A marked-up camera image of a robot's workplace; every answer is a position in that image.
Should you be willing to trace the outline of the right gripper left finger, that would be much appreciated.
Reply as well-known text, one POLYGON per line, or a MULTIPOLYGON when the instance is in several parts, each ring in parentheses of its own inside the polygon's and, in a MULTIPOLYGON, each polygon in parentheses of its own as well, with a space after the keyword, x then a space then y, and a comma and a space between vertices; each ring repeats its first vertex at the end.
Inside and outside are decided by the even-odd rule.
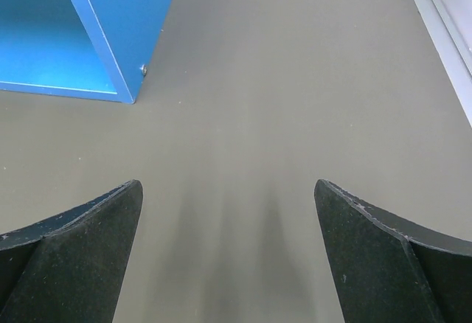
POLYGON ((2 322, 112 322, 142 211, 131 180, 1 235, 2 322))

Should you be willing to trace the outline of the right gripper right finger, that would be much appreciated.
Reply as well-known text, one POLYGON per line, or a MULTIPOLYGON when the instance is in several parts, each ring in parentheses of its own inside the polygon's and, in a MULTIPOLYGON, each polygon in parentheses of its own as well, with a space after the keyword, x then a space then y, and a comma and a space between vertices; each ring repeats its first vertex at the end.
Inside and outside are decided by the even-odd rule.
POLYGON ((470 322, 471 242, 319 179, 314 201, 345 322, 470 322))

